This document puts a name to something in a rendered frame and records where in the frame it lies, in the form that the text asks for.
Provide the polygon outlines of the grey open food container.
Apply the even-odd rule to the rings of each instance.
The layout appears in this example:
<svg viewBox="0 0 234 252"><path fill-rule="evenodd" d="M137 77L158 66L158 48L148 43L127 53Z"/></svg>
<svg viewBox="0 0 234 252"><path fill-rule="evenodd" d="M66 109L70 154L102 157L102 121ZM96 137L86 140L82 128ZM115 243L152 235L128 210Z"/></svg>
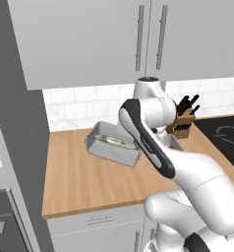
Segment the grey open food container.
<svg viewBox="0 0 234 252"><path fill-rule="evenodd" d="M141 149L120 123L98 121L85 138L89 154L124 165L135 166Z"/></svg>

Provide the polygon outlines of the wooden knife block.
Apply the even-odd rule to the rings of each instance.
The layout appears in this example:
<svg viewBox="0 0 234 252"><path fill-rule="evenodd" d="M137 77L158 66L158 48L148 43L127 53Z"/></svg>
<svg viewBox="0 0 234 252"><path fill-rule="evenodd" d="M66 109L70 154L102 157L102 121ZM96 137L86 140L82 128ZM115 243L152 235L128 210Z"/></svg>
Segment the wooden knife block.
<svg viewBox="0 0 234 252"><path fill-rule="evenodd" d="M190 134L192 123L196 119L195 112L200 108L198 105L193 107L200 96L195 94L192 99L185 95L176 105L176 117L171 125L166 127L166 132L172 134L176 139L187 139Z"/></svg>

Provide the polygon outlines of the grey drawer front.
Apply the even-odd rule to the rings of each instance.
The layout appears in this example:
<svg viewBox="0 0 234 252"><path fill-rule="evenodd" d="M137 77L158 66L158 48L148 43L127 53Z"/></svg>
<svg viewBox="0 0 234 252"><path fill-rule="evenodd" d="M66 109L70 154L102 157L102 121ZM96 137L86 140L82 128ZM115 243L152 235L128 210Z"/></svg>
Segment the grey drawer front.
<svg viewBox="0 0 234 252"><path fill-rule="evenodd" d="M86 220L88 220L91 216L103 215L111 216L113 218L113 221L87 225ZM49 219L47 221L47 224L50 234L52 236L56 236L59 234L67 234L76 231L84 231L88 229L106 227L121 223L129 223L132 221L142 221L144 217L144 206L142 204L138 204L127 207Z"/></svg>

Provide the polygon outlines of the black hob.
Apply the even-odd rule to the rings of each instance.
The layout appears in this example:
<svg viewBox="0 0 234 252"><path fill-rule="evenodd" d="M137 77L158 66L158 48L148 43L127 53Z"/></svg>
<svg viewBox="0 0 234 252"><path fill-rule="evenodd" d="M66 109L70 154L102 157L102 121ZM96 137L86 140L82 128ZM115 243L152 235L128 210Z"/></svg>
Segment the black hob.
<svg viewBox="0 0 234 252"><path fill-rule="evenodd" d="M234 165L234 116L199 119L195 125Z"/></svg>

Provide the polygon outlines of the tall grey appliance cabinet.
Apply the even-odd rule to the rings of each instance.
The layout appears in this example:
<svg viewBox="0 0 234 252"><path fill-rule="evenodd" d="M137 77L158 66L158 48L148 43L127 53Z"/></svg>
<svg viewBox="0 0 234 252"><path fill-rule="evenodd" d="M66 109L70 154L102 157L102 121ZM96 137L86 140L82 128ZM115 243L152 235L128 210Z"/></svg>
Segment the tall grey appliance cabinet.
<svg viewBox="0 0 234 252"><path fill-rule="evenodd" d="M41 216L49 129L41 91L29 91L8 0L0 0L0 127L25 202L21 209L34 252L54 252Z"/></svg>

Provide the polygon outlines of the grey base cupboard door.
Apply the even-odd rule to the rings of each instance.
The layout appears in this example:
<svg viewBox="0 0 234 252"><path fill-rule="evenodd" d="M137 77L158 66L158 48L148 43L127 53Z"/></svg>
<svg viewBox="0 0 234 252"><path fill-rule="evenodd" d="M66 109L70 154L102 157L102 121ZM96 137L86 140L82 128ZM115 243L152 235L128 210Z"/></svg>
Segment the grey base cupboard door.
<svg viewBox="0 0 234 252"><path fill-rule="evenodd" d="M142 250L145 250L147 244L150 242L150 229L155 228L156 232L157 223L149 219L145 220L144 236Z"/></svg>
<svg viewBox="0 0 234 252"><path fill-rule="evenodd" d="M144 222L135 220L106 227L52 236L54 252L134 252L136 231Z"/></svg>

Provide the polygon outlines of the black built-in oven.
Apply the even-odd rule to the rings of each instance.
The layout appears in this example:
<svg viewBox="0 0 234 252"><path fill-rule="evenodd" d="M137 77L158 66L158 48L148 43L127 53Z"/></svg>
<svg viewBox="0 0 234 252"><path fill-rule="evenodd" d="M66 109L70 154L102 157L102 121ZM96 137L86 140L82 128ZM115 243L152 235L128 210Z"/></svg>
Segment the black built-in oven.
<svg viewBox="0 0 234 252"><path fill-rule="evenodd" d="M32 252L10 189L0 190L0 252Z"/></svg>

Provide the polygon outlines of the wide grey wall cupboard door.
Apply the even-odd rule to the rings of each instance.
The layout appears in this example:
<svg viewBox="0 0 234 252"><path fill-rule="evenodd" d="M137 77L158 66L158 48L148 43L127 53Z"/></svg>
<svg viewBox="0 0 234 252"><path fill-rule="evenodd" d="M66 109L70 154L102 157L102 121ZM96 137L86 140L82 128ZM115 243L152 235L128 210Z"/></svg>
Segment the wide grey wall cupboard door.
<svg viewBox="0 0 234 252"><path fill-rule="evenodd" d="M149 0L8 0L30 90L132 84ZM136 71L139 6L145 6Z"/></svg>

